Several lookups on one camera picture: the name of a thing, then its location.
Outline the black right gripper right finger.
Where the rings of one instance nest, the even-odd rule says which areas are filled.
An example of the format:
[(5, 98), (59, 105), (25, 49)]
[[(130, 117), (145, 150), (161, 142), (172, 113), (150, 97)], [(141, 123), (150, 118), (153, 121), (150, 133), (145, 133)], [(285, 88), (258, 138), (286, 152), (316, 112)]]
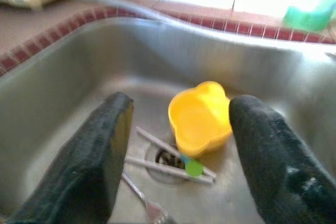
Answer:
[(229, 120), (265, 223), (335, 223), (335, 180), (280, 113), (243, 94), (230, 101)]

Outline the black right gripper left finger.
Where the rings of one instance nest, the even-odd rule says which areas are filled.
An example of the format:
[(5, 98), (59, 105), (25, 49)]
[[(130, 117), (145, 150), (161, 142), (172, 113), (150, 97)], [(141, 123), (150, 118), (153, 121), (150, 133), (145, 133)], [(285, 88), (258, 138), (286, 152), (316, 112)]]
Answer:
[(8, 223), (107, 223), (116, 203), (133, 109), (133, 100), (123, 92), (104, 99)]

